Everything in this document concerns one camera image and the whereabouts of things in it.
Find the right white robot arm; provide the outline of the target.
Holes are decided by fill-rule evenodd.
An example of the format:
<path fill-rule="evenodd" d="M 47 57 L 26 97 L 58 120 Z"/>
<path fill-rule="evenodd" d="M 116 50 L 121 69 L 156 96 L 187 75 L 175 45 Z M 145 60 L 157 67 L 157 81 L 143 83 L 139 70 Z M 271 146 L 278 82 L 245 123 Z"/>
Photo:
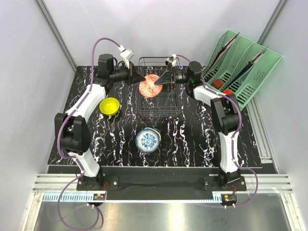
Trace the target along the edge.
<path fill-rule="evenodd" d="M 231 190 L 241 177 L 237 139 L 242 125 L 242 115 L 236 96 L 208 87 L 202 74 L 202 66 L 197 61 L 191 61 L 186 70 L 177 69 L 172 61 L 166 61 L 166 66 L 155 85 L 184 84 L 188 96 L 211 107 L 211 120 L 219 135 L 221 150 L 219 174 L 215 183 L 222 190 Z"/>

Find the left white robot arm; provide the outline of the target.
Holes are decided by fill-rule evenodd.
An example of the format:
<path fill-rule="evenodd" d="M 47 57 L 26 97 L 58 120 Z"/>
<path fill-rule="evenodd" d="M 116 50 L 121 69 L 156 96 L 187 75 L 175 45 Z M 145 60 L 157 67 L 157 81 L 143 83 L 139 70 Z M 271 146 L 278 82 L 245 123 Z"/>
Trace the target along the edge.
<path fill-rule="evenodd" d="M 54 118 L 57 151 L 62 159 L 73 159 L 80 169 L 77 177 L 87 188 L 95 191 L 105 186 L 103 171 L 90 150 L 91 137 L 87 121 L 97 105 L 106 98 L 115 82 L 129 85 L 145 80 L 130 61 L 131 56 L 121 54 L 117 62 L 111 54 L 102 54 L 98 66 L 91 68 L 90 84 L 78 101 L 65 113 Z"/>

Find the yellow green bowl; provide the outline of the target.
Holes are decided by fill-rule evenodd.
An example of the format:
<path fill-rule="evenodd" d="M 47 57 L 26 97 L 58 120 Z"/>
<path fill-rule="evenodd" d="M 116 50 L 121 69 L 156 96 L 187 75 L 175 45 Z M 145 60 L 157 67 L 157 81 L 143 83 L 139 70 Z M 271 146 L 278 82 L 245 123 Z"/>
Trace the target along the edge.
<path fill-rule="evenodd" d="M 104 115 L 113 116 L 119 111 L 120 103 L 118 99 L 108 97 L 101 101 L 99 109 Z"/>

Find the red patterned bowl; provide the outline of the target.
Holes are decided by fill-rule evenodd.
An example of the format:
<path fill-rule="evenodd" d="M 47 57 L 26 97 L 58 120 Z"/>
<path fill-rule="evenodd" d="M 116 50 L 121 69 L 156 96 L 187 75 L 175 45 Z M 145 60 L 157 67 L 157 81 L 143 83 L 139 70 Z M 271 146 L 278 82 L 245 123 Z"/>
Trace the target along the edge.
<path fill-rule="evenodd" d="M 157 96 L 163 89 L 162 85 L 155 85 L 154 82 L 159 78 L 158 75 L 148 74 L 146 80 L 139 83 L 139 92 L 143 97 L 152 98 Z"/>

